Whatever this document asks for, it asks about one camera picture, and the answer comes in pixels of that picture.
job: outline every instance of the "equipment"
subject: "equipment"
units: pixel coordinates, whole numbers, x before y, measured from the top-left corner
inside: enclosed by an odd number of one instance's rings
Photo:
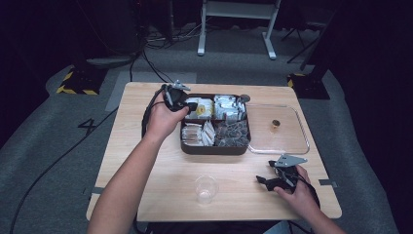
[[[306,181],[301,175],[298,174],[295,165],[305,163],[307,159],[294,157],[288,154],[283,154],[278,161],[269,161],[270,167],[274,168],[277,178],[266,179],[265,177],[256,176],[259,183],[264,184],[268,191],[274,191],[275,187],[281,187],[282,189],[288,189],[291,193],[294,193],[298,180],[304,182],[313,195],[314,200],[319,206],[319,196],[316,189],[309,182]]]
[[[194,102],[188,103],[185,101],[188,95],[184,92],[184,90],[191,91],[189,87],[186,87],[185,85],[181,84],[179,80],[176,80],[171,85],[167,85],[167,84],[162,85],[161,89],[158,90],[155,93],[155,95],[152,97],[151,101],[148,104],[148,107],[146,107],[145,113],[143,114],[142,137],[145,136],[146,134],[146,126],[148,125],[149,117],[151,116],[152,106],[159,104],[161,102],[164,102],[165,105],[168,107],[168,109],[173,112],[176,112],[185,106],[189,106],[188,114],[190,114],[191,111],[195,111],[197,109],[198,107],[197,103],[194,103]],[[156,97],[162,91],[164,91],[164,101],[154,103]]]

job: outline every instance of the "black cable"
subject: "black cable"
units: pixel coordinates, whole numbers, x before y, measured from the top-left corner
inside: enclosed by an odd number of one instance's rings
[[[111,69],[111,68],[116,68],[116,67],[127,65],[133,62],[134,60],[135,60],[135,56],[130,56],[128,59],[121,60],[121,61],[111,61],[111,62],[106,62],[106,63],[88,61],[88,63],[94,66],[96,69]]]
[[[146,60],[146,62],[149,64],[149,66],[152,68],[152,70],[155,72],[155,74],[158,75],[158,77],[164,81],[165,83],[167,83],[168,81],[166,81],[159,73],[162,73],[163,75],[167,76],[167,74],[165,74],[164,72],[159,71],[155,65],[148,59],[148,57],[146,56],[145,50],[142,51],[143,53],[143,58]]]
[[[149,102],[148,106],[146,107],[145,113],[143,114],[143,118],[142,118],[142,133],[141,136],[143,138],[143,136],[145,136],[146,134],[146,126],[148,125],[149,122],[149,117],[151,116],[151,111],[152,111],[152,107],[155,105],[155,99],[158,96],[158,94],[161,93],[161,91],[165,88],[165,86],[163,85],[161,87],[161,89],[159,89],[155,95],[152,97],[151,101]]]
[[[133,67],[134,62],[137,60],[137,56],[134,57],[133,61],[131,62],[131,66],[130,66],[130,78],[131,78],[131,82],[133,82],[133,75],[131,73],[131,69]]]
[[[137,213],[134,215],[134,219],[133,219],[133,230],[137,233],[137,234],[145,234],[146,232],[141,232],[139,230],[139,228],[137,227]]]
[[[156,41],[162,41],[163,45],[154,45],[154,44],[150,44],[148,43],[147,47],[153,50],[160,50],[160,49],[168,49],[171,46],[175,45],[178,42],[185,42],[188,41],[196,36],[195,33],[199,32],[201,30],[201,25],[196,25],[190,29],[185,29],[183,30],[182,27],[175,29],[175,31],[177,31],[176,33],[172,33],[172,40],[173,42],[171,43],[169,40],[167,40],[167,38],[165,38],[164,36],[162,36],[162,34],[160,34],[158,31],[152,31],[150,33],[150,36],[147,37],[148,41],[152,41],[152,42],[156,42]]]
[[[154,107],[154,106],[157,105],[157,104],[161,104],[161,103],[165,103],[165,102],[164,102],[164,101],[155,102],[155,103],[152,105],[152,107]]]
[[[15,225],[16,225],[16,221],[18,220],[18,216],[19,216],[19,212],[20,209],[25,201],[25,199],[27,198],[28,194],[30,193],[30,191],[33,189],[33,187],[37,184],[37,182],[54,166],[56,165],[62,158],[64,158],[67,154],[69,154],[74,148],[76,148],[80,143],[83,142],[83,140],[85,140],[91,133],[94,132],[94,130],[96,130],[101,124],[103,124],[103,122],[109,118],[109,116],[111,116],[113,113],[115,113],[118,110],[118,107],[116,107],[114,110],[112,110],[108,115],[106,115],[105,118],[103,118],[102,121],[100,121],[100,123],[98,123],[94,128],[91,129],[91,131],[86,134],[85,136],[83,136],[79,141],[77,141],[72,147],[70,147],[66,152],[64,152],[60,157],[58,157],[54,162],[51,163],[51,165],[45,170],[43,171],[35,180],[34,182],[30,185],[30,187],[26,190],[26,192],[24,193],[23,197],[21,198],[18,208],[16,209],[15,212],[15,216],[12,219],[12,224],[10,226],[10,234],[13,234],[14,230],[15,230]]]
[[[76,3],[79,7],[79,9],[81,10],[83,16],[85,17],[86,21],[88,22],[89,26],[91,27],[92,31],[94,32],[94,34],[96,35],[96,38],[100,41],[100,43],[102,43],[102,45],[109,51],[113,52],[116,55],[120,55],[120,56],[129,56],[129,54],[124,54],[118,51],[113,50],[112,48],[110,48],[104,41],[103,39],[99,36],[99,34],[97,33],[96,29],[94,29],[94,25],[92,24],[91,20],[89,19],[88,15],[86,14],[85,10],[83,9],[82,5],[79,3],[79,0],[76,0]],[[132,54],[136,54],[140,51],[140,48],[133,52]]]
[[[307,231],[304,227],[302,227],[301,225],[299,225],[299,224],[297,224],[297,223],[295,223],[295,222],[293,222],[293,221],[289,221],[288,222],[288,225],[289,225],[289,230],[290,230],[290,232],[292,233],[292,228],[291,228],[291,224],[292,225],[294,225],[294,226],[296,226],[296,227],[298,227],[301,231],[303,231],[304,233],[306,233],[306,234],[312,234],[313,232],[312,231]]]
[[[317,205],[319,206],[319,208],[320,208],[319,195],[317,195],[317,191],[316,191],[316,189],[314,188],[314,186],[311,185],[311,183],[307,182],[307,180],[306,180],[305,178],[303,178],[302,175],[298,175],[298,176],[297,176],[297,175],[292,175],[292,174],[288,174],[288,173],[285,173],[285,175],[286,175],[286,176],[291,176],[291,177],[297,178],[297,179],[299,179],[300,181],[302,181],[304,184],[306,184],[307,187],[310,189],[310,192],[311,192],[311,194],[312,194],[312,196],[313,196],[313,198],[314,198],[314,201],[316,202],[316,204],[317,204]]]

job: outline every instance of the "gray floor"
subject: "gray floor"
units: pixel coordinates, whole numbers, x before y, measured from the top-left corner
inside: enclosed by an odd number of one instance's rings
[[[199,84],[286,86],[287,74],[301,72],[304,57],[286,63],[300,50],[299,40],[294,33],[281,42],[286,31],[275,31],[272,41],[278,58],[269,60],[260,35],[263,30],[212,31],[203,57],[197,56],[198,38],[146,53],[166,74],[195,74]],[[303,35],[310,42],[316,33]],[[0,233],[9,232],[19,201],[35,179],[85,135],[77,126],[90,118],[98,123],[108,115],[106,107],[117,80],[120,74],[128,74],[129,67],[109,70],[99,96],[56,94],[68,69],[51,77],[46,86],[50,97],[0,151]],[[307,66],[304,73],[311,70]],[[151,69],[140,58],[132,71]],[[340,85],[330,72],[323,83],[331,100],[299,101],[330,178],[338,184],[335,191],[343,215],[335,221],[348,233],[397,233],[386,193],[357,143]],[[86,210],[115,115],[38,181],[21,207],[15,233],[86,231]]]

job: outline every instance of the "transparent lid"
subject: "transparent lid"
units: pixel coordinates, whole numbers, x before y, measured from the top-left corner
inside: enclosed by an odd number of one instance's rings
[[[291,106],[247,103],[246,113],[251,152],[306,154],[310,150],[300,117]]]

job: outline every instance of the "clear plastic cup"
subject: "clear plastic cup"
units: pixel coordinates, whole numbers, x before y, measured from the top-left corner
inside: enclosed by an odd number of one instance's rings
[[[200,204],[211,203],[218,190],[218,182],[210,175],[202,175],[196,180],[197,200]]]

